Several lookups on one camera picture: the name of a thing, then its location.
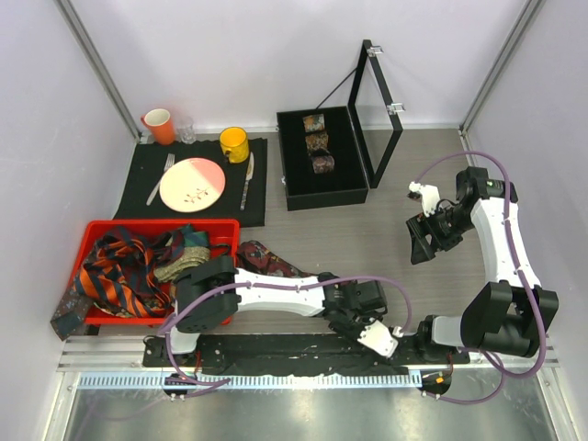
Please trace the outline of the dark red patterned tie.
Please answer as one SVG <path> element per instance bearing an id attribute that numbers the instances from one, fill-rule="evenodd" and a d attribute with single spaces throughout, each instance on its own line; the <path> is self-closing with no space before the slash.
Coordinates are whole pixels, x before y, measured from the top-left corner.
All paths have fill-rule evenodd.
<path id="1" fill-rule="evenodd" d="M 263 276 L 288 278 L 312 276 L 312 273 L 290 264 L 255 240 L 241 243 L 237 249 L 236 258 L 238 267 Z"/>

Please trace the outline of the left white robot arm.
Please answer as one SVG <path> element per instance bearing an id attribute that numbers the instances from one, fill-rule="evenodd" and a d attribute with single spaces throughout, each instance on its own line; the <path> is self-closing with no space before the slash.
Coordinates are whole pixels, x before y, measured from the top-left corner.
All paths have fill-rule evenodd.
<path id="1" fill-rule="evenodd" d="M 388 303 L 377 280 L 339 278 L 330 273 L 303 278 L 266 276 L 237 268 L 230 257 L 222 256 L 181 271 L 173 284 L 175 315 L 164 331 L 163 352 L 178 367 L 194 359 L 201 334 L 246 311 L 323 318 L 332 331 L 385 358 L 398 346 L 382 322 Z"/>

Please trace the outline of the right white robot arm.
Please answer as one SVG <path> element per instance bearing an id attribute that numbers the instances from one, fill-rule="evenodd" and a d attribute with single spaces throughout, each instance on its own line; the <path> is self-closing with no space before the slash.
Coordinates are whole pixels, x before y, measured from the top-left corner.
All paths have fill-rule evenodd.
<path id="1" fill-rule="evenodd" d="M 486 169 L 467 167 L 456 176 L 456 199 L 442 204 L 437 187 L 411 182 L 409 196 L 422 213 L 406 222 L 411 262 L 431 261 L 470 230 L 478 234 L 486 283 L 458 317 L 428 316 L 416 355 L 434 363 L 449 346 L 530 358 L 559 308 L 552 290 L 542 288 L 526 256 L 518 226 L 518 196 L 512 184 L 491 179 Z"/>

